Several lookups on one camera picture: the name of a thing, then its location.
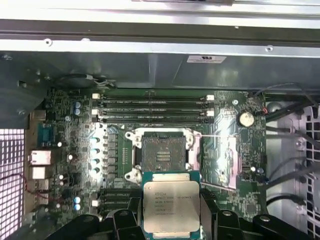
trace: screw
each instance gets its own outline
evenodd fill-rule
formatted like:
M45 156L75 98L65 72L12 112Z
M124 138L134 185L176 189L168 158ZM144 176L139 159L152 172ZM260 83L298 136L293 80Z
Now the screw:
M5 61L11 61L11 60L13 59L11 56L9 56L9 55L7 55L7 54L2 55L1 58L2 58L3 60L5 60Z
M260 220L263 222L270 222L270 218L268 218L267 216L261 216Z
M26 110L24 110L24 109L20 109L20 110L18 110L18 115L25 115L26 114Z
M265 170L263 168L259 167L257 172L258 172L258 174L263 174L265 172Z
M232 215L232 213L229 211L223 211L222 214L228 217Z
M48 47L50 47L50 46L52 45L52 43L53 43L50 38L46 38L46 39L44 40L44 42L45 42L45 44L46 44Z
M268 53L272 52L273 50L274 50L274 46L272 46L272 45L268 45L265 48L265 51L268 52Z

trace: green circuit board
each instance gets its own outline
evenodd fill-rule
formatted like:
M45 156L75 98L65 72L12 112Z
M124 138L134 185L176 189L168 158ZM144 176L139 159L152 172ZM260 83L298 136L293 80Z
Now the green circuit board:
M139 190L126 174L137 165L142 172L152 170L153 164L146 162L152 155L161 162L154 166L155 172L177 168L167 164L177 159L178 168L187 171L186 163L181 166L177 157L185 154L187 163L191 158L196 163L191 168L198 168L201 181L210 184L203 187L214 191L217 204L251 220L261 212L258 186L266 177L264 106L262 95L251 97L245 91L52 89L45 102L46 121L38 131L39 147L63 144L49 183L49 201L61 207L50 211L59 225L80 214L105 216L127 202L115 194L104 207L92 206L101 189ZM254 116L249 127L239 123L239 115L247 112ZM160 131L146 131L139 149L126 137L139 128ZM185 149L185 129L200 133L194 135L199 140L195 155ZM181 154L166 148L179 149ZM59 185L59 175L71 176L72 182ZM80 209L75 209L75 197L82 199Z

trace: intel xeon processor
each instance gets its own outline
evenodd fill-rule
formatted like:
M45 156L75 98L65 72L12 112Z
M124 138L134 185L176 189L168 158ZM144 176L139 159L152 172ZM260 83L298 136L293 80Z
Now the intel xeon processor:
M147 233L190 233L200 228L199 183L150 181L143 186L143 228Z

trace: ventilation grille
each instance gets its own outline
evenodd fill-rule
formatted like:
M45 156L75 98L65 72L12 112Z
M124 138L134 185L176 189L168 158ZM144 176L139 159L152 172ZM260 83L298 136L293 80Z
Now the ventilation grille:
M25 131L0 129L0 240L22 225Z
M315 140L320 140L320 122L318 119L318 111L312 109L313 116L308 115L306 117L306 134L314 138ZM310 142L306 143L306 165L310 166L312 162L320 162L320 149L313 146ZM309 176L307 179L308 187L307 187L307 232L308 235L312 238L320 239L320 209L314 207L314 197L317 198L317 195L314 195L315 190L315 180Z

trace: barcode sticker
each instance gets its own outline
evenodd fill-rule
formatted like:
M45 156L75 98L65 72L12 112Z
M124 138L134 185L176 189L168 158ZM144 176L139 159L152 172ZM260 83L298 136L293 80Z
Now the barcode sticker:
M186 62L194 64L221 64L226 58L226 56L190 55Z

